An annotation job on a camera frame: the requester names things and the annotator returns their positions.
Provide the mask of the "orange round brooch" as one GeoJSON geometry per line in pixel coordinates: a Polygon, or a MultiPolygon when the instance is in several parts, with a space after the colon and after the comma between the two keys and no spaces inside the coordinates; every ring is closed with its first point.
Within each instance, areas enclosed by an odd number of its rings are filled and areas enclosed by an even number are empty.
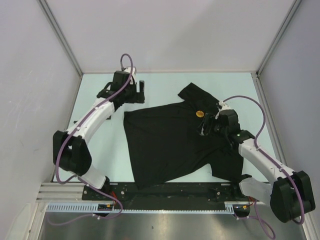
{"type": "Polygon", "coordinates": [[[196,112],[196,116],[197,116],[198,118],[203,118],[204,115],[205,115],[205,113],[204,113],[203,111],[201,111],[201,110],[198,110],[198,111],[196,112]]]}

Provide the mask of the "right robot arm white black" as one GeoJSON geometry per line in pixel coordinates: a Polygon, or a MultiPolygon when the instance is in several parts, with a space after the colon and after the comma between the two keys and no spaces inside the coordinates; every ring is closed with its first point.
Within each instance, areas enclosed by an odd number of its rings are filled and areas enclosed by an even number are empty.
{"type": "Polygon", "coordinates": [[[223,137],[232,149],[251,162],[268,180],[264,183],[253,177],[243,177],[240,183],[230,188],[230,194],[235,200],[253,197],[269,205],[283,223],[315,210],[309,175],[304,171],[296,172],[270,157],[249,131],[241,129],[235,110],[205,113],[197,131],[202,136],[217,134],[223,137]]]}

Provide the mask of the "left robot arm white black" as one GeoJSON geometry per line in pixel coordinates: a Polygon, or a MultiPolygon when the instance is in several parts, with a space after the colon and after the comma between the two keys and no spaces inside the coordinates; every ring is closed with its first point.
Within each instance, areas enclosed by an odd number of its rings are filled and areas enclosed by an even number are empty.
{"type": "Polygon", "coordinates": [[[117,70],[113,79],[97,94],[93,106],[66,131],[53,135],[53,164],[55,168],[70,172],[87,186],[100,200],[110,196],[110,180],[96,169],[88,144],[102,123],[123,104],[143,104],[145,83],[136,81],[136,68],[117,70]]]}

